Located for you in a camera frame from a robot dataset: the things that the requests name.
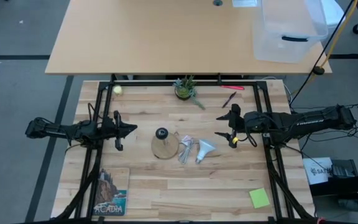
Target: red pen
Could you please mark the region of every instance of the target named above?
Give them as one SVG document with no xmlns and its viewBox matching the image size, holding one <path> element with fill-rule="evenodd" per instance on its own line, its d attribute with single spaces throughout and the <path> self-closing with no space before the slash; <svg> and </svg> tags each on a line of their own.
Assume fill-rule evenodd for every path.
<svg viewBox="0 0 358 224">
<path fill-rule="evenodd" d="M 221 86 L 223 88 L 232 88 L 233 90 L 244 90 L 242 86 Z"/>
</svg>

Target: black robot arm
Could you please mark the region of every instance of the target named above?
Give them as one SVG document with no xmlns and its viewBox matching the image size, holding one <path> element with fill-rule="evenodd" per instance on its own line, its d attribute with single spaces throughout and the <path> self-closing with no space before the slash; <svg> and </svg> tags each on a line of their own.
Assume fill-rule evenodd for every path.
<svg viewBox="0 0 358 224">
<path fill-rule="evenodd" d="M 98 127 L 98 124 L 90 120 L 80 121 L 73 125 L 59 125 L 45 118 L 35 118 L 29 123 L 25 134 L 28 138 L 34 139 L 47 136 L 63 138 L 68 140 L 69 145 L 71 145 L 71 140 L 75 140 L 83 147 L 96 147 L 100 140 L 116 138 L 116 149 L 122 151 L 121 138 L 125 138 L 135 130 L 137 125 L 123 123 L 118 111 L 114 112 L 114 119 L 115 123 L 112 118 L 106 117 Z"/>
<path fill-rule="evenodd" d="M 270 135 L 270 143 L 273 146 L 287 143 L 292 138 L 300 138 L 313 132 L 325 129 L 348 130 L 354 127 L 356 120 L 349 108 L 345 106 L 331 106 L 323 110 L 306 113 L 260 113 L 249 112 L 241 118 L 241 109 L 233 104 L 227 115 L 217 118 L 228 120 L 232 133 L 216 133 L 226 137 L 231 147 L 237 147 L 239 140 L 237 133 L 246 133 L 254 146 L 256 142 L 250 133 L 266 133 Z"/>
</svg>

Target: book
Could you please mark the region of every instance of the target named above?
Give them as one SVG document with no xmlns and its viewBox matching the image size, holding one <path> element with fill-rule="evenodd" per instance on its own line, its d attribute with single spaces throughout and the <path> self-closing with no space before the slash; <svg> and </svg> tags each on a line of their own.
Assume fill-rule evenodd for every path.
<svg viewBox="0 0 358 224">
<path fill-rule="evenodd" d="M 127 207 L 129 168 L 102 168 L 93 215 L 124 216 Z"/>
</svg>

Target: light wood desk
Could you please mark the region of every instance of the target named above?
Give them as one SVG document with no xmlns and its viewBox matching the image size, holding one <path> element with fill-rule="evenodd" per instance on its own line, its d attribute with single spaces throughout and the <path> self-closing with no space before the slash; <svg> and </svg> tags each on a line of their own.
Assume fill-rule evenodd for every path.
<svg viewBox="0 0 358 224">
<path fill-rule="evenodd" d="M 84 82 L 75 122 L 87 119 L 87 103 L 95 104 L 98 83 Z M 204 111 L 190 101 L 178 100 L 171 86 L 124 86 L 123 96 L 112 97 L 110 117 L 114 110 L 118 110 L 123 122 L 138 125 L 122 140 L 122 152 L 114 148 L 113 139 L 104 143 L 101 167 L 130 168 L 127 215 L 115 219 L 266 221 L 268 216 L 274 216 L 260 134 L 253 134 L 258 147 L 246 141 L 239 143 L 237 149 L 230 148 L 227 141 L 214 132 L 230 131 L 227 121 L 216 121 L 215 118 L 228 112 L 228 107 L 221 107 L 233 90 L 218 86 L 196 88 L 198 99 L 206 107 Z M 268 81 L 268 91 L 274 111 L 290 111 L 282 81 Z M 257 109 L 249 86 L 243 91 L 237 90 L 231 103 L 237 103 L 242 113 Z M 155 130 L 160 127 L 176 133 L 180 139 L 189 135 L 214 142 L 217 157 L 206 157 L 201 164 L 195 164 L 196 152 L 193 151 L 185 165 L 178 162 L 177 156 L 169 160 L 157 159 L 150 145 Z M 297 141 L 288 145 L 298 148 Z M 61 213 L 76 194 L 85 152 L 86 149 L 81 147 L 67 152 L 52 217 Z M 290 149 L 282 149 L 282 154 L 290 190 L 313 214 L 313 200 L 300 154 Z M 254 209 L 249 191 L 261 187 L 266 189 L 271 205 Z M 286 215 L 280 189 L 279 196 L 282 213 Z M 87 204 L 85 197 L 83 215 Z"/>
<path fill-rule="evenodd" d="M 252 49 L 253 8 L 231 0 L 71 0 L 47 74 L 305 74 L 300 63 L 264 62 Z M 328 63 L 326 73 L 331 73 Z"/>
</svg>

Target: green sticky note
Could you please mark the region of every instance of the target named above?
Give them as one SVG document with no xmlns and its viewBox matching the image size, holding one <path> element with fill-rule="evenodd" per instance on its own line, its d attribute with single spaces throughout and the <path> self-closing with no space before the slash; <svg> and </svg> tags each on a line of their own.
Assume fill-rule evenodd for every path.
<svg viewBox="0 0 358 224">
<path fill-rule="evenodd" d="M 254 208 L 260 208 L 267 205 L 270 205 L 269 198 L 267 197 L 266 191 L 264 188 L 251 190 L 249 192 L 251 196 L 252 203 Z"/>
</svg>

